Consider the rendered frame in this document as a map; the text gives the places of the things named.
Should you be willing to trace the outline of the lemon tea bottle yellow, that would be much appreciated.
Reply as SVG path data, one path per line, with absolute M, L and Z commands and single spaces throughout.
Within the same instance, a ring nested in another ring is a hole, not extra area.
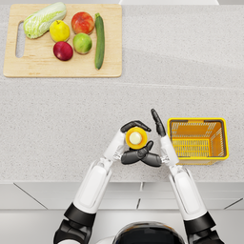
M 148 135 L 145 130 L 139 127 L 130 128 L 126 132 L 126 143 L 133 150 L 142 149 L 148 141 Z

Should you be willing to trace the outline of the yellow slatted basket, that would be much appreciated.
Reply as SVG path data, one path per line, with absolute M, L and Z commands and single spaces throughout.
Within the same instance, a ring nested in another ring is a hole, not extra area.
M 180 165 L 212 165 L 229 157 L 223 118 L 170 118 L 168 135 Z

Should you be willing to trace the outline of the dark round robot body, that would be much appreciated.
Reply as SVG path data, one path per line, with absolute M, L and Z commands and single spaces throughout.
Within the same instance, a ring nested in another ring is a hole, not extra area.
M 151 221 L 125 226 L 112 244 L 185 244 L 185 241 L 173 228 Z

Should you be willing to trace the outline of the green zucchini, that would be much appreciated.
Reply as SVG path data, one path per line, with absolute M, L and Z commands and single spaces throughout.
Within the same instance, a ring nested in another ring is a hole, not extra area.
M 95 29 L 97 40 L 94 65 L 97 70 L 100 70 L 103 65 L 105 54 L 105 30 L 103 18 L 99 13 L 95 15 Z

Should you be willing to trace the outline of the green apple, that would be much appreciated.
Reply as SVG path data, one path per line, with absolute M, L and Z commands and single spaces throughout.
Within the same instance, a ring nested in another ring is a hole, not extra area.
M 92 39 L 86 33 L 77 33 L 72 39 L 73 47 L 80 54 L 88 53 L 92 48 Z

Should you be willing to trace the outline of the dark red plum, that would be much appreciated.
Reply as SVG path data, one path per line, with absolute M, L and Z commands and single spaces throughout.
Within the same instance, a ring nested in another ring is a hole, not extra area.
M 61 61 L 68 61 L 73 56 L 73 49 L 69 43 L 60 41 L 53 46 L 53 54 Z

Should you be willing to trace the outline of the wooden cutting board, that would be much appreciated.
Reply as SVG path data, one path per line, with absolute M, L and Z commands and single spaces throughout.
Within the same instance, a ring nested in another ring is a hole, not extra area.
M 46 33 L 25 39 L 23 56 L 16 56 L 18 27 L 43 4 L 14 4 L 10 7 L 9 27 L 3 74 L 7 77 L 118 77 L 122 73 L 122 7 L 118 4 L 68 4 L 64 18 L 70 23 L 79 11 L 100 14 L 105 27 L 105 56 L 101 69 L 94 65 L 95 50 L 75 53 L 71 60 L 60 61 L 53 52 L 54 42 Z

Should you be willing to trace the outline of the napa cabbage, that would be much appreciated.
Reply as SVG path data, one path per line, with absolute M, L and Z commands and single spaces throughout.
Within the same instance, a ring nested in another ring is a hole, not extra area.
M 36 39 L 45 34 L 55 20 L 63 20 L 67 8 L 62 2 L 53 3 L 29 15 L 23 23 L 24 33 L 29 39 Z

